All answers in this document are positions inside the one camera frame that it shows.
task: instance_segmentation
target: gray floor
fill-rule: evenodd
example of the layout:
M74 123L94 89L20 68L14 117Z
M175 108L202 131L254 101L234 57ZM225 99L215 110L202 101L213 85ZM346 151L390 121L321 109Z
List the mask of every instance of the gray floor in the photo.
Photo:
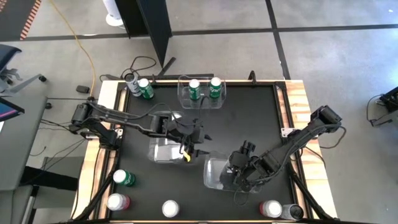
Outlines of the gray floor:
M105 24L101 1L55 0L78 34L123 33ZM396 1L301 0L272 1L279 27L354 26L398 23ZM270 27L265 1L167 0L173 30ZM29 36L70 35L48 1L43 1ZM387 124L372 128L366 121L366 103L374 95L398 85L396 29L333 32L281 33L282 44L293 79L305 82L311 109L330 105L348 129L341 144L323 150L330 187L342 220L395 223L398 219L398 127ZM139 55L155 57L150 39L82 40L93 57L98 75L119 75ZM36 82L21 94L85 98L77 85L91 85L87 58L72 40L8 42L20 47L10 64L25 77L44 74L49 82ZM169 40L166 60L176 57L167 74L214 73L222 78L247 78L255 70L261 79L282 79L273 35L223 34L175 36ZM140 60L136 68L150 64ZM156 74L155 68L143 75ZM100 90L97 77L95 96ZM76 100L52 100L53 109L44 114L55 122L68 121ZM384 112L372 106L370 115ZM320 144L332 145L337 134L324 135ZM66 131L41 129L32 153L44 146L42 156L52 156L78 140ZM83 145L71 156L82 156ZM32 157L39 167L43 157ZM36 223L67 220L69 209L39 210Z

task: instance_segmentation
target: gray chair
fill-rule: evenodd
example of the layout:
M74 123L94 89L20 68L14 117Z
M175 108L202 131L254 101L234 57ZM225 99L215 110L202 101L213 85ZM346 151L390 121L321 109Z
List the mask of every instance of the gray chair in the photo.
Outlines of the gray chair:
M16 86L11 86L14 84L12 80L13 78L16 78L20 81L22 79L20 78L16 69L8 70L7 64L11 61L15 54L21 52L22 51L16 47L0 44L0 96L13 96L37 78L42 82L47 80L43 75L38 74Z

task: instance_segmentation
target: transparent box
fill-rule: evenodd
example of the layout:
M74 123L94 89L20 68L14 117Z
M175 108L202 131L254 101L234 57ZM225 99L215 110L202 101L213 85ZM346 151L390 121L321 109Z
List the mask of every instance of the transparent box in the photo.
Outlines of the transparent box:
M189 82L196 79L200 82L200 98L192 100L189 94ZM218 98L210 97L210 80L212 77L189 77L181 75L178 78L177 96L184 109L219 109L226 99L226 84L221 80L221 94Z
M229 156L212 151L206 156L203 181L206 187L216 190L243 192L240 187L233 184L232 171L228 169ZM250 193L258 193L262 186L253 187Z

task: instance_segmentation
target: monitor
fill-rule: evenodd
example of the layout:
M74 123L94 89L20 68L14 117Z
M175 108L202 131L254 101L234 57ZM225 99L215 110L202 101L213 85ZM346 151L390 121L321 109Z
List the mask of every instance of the monitor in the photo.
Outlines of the monitor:
M4 98L0 98L0 122L24 113L24 109L5 100Z

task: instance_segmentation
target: table leg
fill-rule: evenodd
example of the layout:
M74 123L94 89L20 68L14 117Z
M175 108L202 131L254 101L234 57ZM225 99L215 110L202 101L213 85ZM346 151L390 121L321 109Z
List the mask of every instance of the table leg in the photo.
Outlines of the table leg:
M22 185L39 185L54 187L63 190L77 190L78 179L67 175L55 174L53 172L25 166L20 183Z

